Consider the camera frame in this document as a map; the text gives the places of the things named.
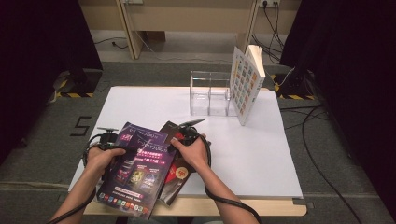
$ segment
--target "hand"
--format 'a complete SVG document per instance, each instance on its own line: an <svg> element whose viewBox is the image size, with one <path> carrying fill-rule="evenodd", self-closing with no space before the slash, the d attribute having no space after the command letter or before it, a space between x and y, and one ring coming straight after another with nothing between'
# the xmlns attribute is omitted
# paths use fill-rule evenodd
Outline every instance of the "hand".
<svg viewBox="0 0 396 224"><path fill-rule="evenodd" d="M184 146L175 138L171 140L171 144L180 151L184 160L195 170L197 167L207 165L206 148L201 138L197 138L195 142L189 146Z"/></svg>
<svg viewBox="0 0 396 224"><path fill-rule="evenodd" d="M88 163L85 169L94 170L97 174L103 175L114 157L121 156L125 152L125 149L122 148L103 151L99 147L93 147L88 154Z"/></svg>

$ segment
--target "wooden desk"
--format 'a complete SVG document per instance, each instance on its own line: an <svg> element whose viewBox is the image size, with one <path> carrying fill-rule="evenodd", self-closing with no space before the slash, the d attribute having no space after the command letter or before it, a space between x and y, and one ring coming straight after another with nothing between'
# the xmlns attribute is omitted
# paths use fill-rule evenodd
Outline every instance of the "wooden desk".
<svg viewBox="0 0 396 224"><path fill-rule="evenodd" d="M236 33L236 46L248 46L259 0L144 0L130 5L117 0L133 59L143 42L139 31Z"/></svg>
<svg viewBox="0 0 396 224"><path fill-rule="evenodd" d="M97 127L122 127L126 121L159 130L166 121L182 123L199 119L190 115L189 88L113 87L107 96ZM196 125L212 142L212 169L242 201L261 216L303 216L303 194L291 159L275 94L259 93L245 126L237 117L205 117ZM79 164L71 187L82 173ZM92 202L87 215L126 216ZM157 216L218 216L198 174L190 176L174 203L156 203Z"/></svg>

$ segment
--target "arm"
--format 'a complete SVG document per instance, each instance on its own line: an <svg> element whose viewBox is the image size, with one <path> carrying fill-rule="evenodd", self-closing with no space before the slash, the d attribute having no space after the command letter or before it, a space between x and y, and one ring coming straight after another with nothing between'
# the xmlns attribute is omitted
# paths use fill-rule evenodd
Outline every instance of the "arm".
<svg viewBox="0 0 396 224"><path fill-rule="evenodd" d="M125 153L124 149L111 149L102 151L98 147L90 150L88 155L88 164L81 174L81 177L76 182L75 186L67 195L66 200L61 207L53 215L52 219L67 213L75 207L84 203L91 195L96 187L99 178L105 173L105 168L110 164L115 156L120 156ZM79 210L74 215L62 220L59 223L80 223L84 209Z"/></svg>
<svg viewBox="0 0 396 224"><path fill-rule="evenodd" d="M205 145L200 138L190 146L184 146L176 139L173 139L171 143L180 151L184 160L197 171L210 192L221 198L241 202L207 165ZM217 201L215 203L224 223L258 223L256 218L243 208Z"/></svg>

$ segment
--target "transparent plastic box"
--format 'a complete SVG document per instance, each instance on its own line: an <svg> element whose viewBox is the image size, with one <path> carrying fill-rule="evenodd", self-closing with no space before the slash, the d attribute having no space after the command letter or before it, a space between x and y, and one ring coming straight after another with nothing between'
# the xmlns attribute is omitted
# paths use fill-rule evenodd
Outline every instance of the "transparent plastic box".
<svg viewBox="0 0 396 224"><path fill-rule="evenodd" d="M191 71L190 112L197 116L236 116L230 73Z"/></svg>

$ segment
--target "black partition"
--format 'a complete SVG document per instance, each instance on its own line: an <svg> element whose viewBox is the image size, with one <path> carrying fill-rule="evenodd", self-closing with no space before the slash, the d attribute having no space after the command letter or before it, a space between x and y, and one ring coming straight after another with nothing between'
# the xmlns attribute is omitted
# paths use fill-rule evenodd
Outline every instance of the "black partition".
<svg viewBox="0 0 396 224"><path fill-rule="evenodd" d="M348 153L396 220L395 11L390 0L303 0L280 62L314 72Z"/></svg>
<svg viewBox="0 0 396 224"><path fill-rule="evenodd" d="M101 69L77 0L0 3L0 163L35 124L64 71Z"/></svg>

